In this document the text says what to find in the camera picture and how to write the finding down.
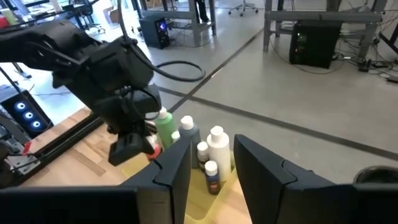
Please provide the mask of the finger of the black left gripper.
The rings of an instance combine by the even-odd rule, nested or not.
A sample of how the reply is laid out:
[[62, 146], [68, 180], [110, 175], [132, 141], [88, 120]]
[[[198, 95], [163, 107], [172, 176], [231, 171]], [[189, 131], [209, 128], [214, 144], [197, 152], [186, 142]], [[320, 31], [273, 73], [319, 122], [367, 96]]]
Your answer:
[[117, 141], [110, 145], [108, 162], [118, 166], [142, 152], [150, 155], [154, 153], [154, 148], [145, 136], [139, 133], [119, 134]]

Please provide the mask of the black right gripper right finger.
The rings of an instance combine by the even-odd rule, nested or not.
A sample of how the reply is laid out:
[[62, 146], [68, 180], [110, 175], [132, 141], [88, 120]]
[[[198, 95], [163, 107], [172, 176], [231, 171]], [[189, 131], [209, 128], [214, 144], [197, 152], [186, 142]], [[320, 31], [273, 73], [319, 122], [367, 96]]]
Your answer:
[[336, 184], [248, 137], [234, 137], [252, 224], [398, 224], [398, 184]]

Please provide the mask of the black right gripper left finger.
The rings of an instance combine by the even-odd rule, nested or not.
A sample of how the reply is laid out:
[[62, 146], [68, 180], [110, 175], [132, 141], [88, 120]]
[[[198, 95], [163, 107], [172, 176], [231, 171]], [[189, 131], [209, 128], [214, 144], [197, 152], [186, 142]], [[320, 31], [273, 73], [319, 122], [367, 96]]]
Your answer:
[[120, 185], [0, 190], [0, 224], [183, 224], [190, 166], [181, 138]]

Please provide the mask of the small red paint bottle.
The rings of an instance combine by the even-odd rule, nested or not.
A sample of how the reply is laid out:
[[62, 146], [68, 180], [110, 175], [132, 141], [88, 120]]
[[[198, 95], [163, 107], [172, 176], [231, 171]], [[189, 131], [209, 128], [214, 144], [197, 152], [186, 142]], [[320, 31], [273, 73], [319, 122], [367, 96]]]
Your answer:
[[150, 145], [154, 150], [152, 154], [146, 154], [147, 159], [149, 161], [152, 161], [156, 159], [159, 156], [159, 154], [162, 152], [162, 145], [159, 143], [157, 135], [147, 136], [146, 139], [148, 140], [148, 142], [150, 143]]

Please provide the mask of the large green paint bottle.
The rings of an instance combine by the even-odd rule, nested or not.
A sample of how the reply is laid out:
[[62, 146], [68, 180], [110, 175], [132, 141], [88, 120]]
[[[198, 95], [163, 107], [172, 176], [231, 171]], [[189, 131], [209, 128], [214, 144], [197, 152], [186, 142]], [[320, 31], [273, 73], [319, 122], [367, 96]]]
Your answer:
[[173, 144], [172, 133], [177, 129], [173, 115], [165, 107], [162, 107], [154, 123], [163, 149], [166, 150]]

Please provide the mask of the small blue paint bottle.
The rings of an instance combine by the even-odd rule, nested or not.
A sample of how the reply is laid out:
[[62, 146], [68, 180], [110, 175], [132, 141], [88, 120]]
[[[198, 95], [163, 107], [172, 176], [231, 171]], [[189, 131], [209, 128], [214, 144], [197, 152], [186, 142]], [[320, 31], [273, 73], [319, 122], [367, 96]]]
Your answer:
[[221, 189], [218, 165], [215, 161], [205, 163], [206, 186], [211, 195], [218, 195]]

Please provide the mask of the large dark grey bottle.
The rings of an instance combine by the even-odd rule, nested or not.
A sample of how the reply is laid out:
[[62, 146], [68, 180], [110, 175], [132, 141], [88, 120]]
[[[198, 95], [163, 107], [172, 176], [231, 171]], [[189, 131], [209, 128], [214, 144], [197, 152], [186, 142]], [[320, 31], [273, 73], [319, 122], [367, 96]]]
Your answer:
[[200, 130], [193, 122], [193, 118], [189, 115], [184, 116], [180, 120], [178, 128], [181, 138], [189, 138], [191, 141], [191, 164], [192, 169], [199, 169], [199, 160], [197, 156], [197, 145], [201, 142]]

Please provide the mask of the brown bottle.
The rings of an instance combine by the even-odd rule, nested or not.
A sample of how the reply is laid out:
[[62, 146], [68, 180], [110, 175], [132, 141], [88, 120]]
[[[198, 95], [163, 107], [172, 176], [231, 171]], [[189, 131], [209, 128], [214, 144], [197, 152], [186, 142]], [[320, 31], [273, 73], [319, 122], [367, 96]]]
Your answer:
[[199, 142], [197, 144], [197, 157], [198, 157], [200, 169], [202, 172], [204, 172], [205, 164], [207, 161], [209, 161], [208, 144], [205, 141]]

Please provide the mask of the tall white bottle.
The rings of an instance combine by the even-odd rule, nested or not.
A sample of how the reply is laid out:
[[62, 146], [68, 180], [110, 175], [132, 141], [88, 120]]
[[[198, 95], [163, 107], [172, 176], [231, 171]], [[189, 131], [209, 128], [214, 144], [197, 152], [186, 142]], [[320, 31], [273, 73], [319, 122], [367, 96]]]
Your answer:
[[231, 149], [229, 136], [221, 126], [210, 129], [206, 142], [209, 147], [209, 157], [218, 165], [220, 181], [226, 182], [231, 174]]

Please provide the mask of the yellow plastic bin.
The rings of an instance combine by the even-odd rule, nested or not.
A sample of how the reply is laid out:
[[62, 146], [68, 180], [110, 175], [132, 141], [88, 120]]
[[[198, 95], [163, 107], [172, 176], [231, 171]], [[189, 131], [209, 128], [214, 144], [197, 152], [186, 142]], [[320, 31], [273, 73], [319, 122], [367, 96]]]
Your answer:
[[[149, 165], [147, 157], [141, 153], [127, 162], [119, 165], [126, 177], [131, 177]], [[218, 195], [211, 195], [207, 190], [205, 173], [198, 169], [192, 169], [188, 190], [187, 205], [185, 210], [185, 224], [205, 224], [210, 221], [210, 215], [214, 215], [220, 207], [220, 202], [226, 196], [227, 188], [237, 179], [233, 171], [227, 182], [221, 184]]]

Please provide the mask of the black lit computer tower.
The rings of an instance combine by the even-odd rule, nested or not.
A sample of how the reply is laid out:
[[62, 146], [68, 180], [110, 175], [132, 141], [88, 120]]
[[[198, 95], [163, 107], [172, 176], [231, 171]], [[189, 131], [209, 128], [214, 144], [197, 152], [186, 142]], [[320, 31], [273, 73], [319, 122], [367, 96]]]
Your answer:
[[141, 32], [148, 47], [164, 49], [170, 45], [166, 20], [162, 17], [139, 19]]

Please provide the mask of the blue mesh office chair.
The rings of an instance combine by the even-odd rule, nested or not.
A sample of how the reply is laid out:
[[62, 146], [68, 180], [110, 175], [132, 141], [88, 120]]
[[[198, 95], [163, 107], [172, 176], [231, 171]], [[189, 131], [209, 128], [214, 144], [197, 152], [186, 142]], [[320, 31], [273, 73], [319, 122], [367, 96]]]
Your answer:
[[97, 0], [94, 0], [94, 2], [90, 2], [90, 0], [71, 0], [71, 3], [74, 7], [73, 16], [79, 28], [83, 30], [95, 28], [97, 33], [101, 33], [104, 32], [105, 29], [102, 28], [100, 24], [95, 23], [92, 18], [93, 4], [96, 1]]

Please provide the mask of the wooden top desk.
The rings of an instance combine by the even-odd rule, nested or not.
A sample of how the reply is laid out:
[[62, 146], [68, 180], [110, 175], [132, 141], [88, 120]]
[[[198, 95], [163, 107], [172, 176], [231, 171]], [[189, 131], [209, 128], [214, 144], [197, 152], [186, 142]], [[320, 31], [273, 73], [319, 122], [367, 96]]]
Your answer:
[[160, 17], [165, 19], [177, 19], [169, 24], [171, 29], [185, 29], [191, 30], [193, 34], [194, 46], [201, 45], [200, 35], [207, 29], [211, 29], [212, 34], [216, 35], [216, 17], [215, 17], [215, 0], [208, 0], [210, 10], [210, 21], [207, 23], [200, 23], [199, 14], [196, 14], [195, 7], [197, 6], [195, 0], [188, 0], [188, 11], [170, 11], [168, 10], [167, 0], [161, 0], [163, 11], [155, 11], [147, 9], [147, 0], [138, 0], [141, 4], [139, 15], [141, 17]]

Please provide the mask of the person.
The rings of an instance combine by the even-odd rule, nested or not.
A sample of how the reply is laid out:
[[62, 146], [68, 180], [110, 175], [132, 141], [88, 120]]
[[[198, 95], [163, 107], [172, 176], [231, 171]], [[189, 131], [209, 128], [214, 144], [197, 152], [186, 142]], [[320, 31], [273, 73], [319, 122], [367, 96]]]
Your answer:
[[195, 0], [195, 3], [198, 6], [198, 10], [199, 10], [199, 17], [201, 19], [202, 22], [209, 22], [209, 18], [207, 16], [206, 13], [206, 4], [205, 4], [205, 0]]

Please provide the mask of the pale green cup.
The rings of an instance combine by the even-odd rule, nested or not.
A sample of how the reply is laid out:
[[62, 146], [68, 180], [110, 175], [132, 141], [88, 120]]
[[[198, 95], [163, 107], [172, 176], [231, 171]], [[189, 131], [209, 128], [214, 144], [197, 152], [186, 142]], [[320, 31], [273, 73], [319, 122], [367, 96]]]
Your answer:
[[8, 23], [10, 23], [10, 25], [16, 25], [18, 24], [18, 21], [14, 15], [14, 13], [8, 9], [0, 9], [1, 14], [7, 19]]

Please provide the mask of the white office chair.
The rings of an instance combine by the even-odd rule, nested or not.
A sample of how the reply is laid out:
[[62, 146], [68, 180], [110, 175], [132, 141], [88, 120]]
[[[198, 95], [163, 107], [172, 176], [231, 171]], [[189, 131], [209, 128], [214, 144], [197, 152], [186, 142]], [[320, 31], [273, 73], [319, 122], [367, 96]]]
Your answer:
[[245, 15], [245, 12], [246, 12], [248, 9], [253, 10], [253, 12], [254, 12], [255, 14], [257, 14], [257, 13], [259, 12], [259, 8], [256, 7], [256, 5], [255, 5], [254, 3], [250, 3], [250, 2], [247, 2], [247, 0], [243, 0], [241, 4], [239, 4], [239, 5], [235, 6], [235, 7], [232, 7], [231, 9], [229, 9], [228, 14], [229, 14], [229, 15], [232, 15], [232, 12], [234, 12], [234, 11], [239, 11], [239, 16], [240, 16], [240, 17], [243, 17], [243, 16]]

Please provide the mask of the black equipment box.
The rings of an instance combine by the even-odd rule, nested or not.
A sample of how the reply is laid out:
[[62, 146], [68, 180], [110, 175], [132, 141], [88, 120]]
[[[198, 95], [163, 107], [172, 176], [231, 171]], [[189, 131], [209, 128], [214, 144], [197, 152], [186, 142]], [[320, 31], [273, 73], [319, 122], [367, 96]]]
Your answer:
[[329, 69], [342, 22], [297, 21], [292, 30], [289, 62]]

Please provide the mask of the grey metal desk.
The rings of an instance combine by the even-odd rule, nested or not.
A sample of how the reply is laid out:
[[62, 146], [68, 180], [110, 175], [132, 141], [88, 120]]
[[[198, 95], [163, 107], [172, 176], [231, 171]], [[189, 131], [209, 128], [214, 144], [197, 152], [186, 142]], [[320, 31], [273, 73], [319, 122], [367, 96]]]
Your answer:
[[282, 28], [283, 21], [315, 20], [315, 21], [338, 21], [347, 24], [364, 24], [365, 29], [359, 33], [343, 34], [347, 39], [359, 39], [361, 46], [359, 56], [365, 57], [373, 42], [379, 24], [385, 12], [387, 0], [374, 0], [373, 6], [360, 11], [357, 7], [351, 10], [340, 11], [342, 0], [326, 0], [326, 11], [285, 11], [284, 0], [277, 0], [277, 9], [272, 9], [273, 0], [264, 0], [264, 34], [263, 51], [269, 50], [270, 36], [275, 34], [290, 34], [291, 31]]

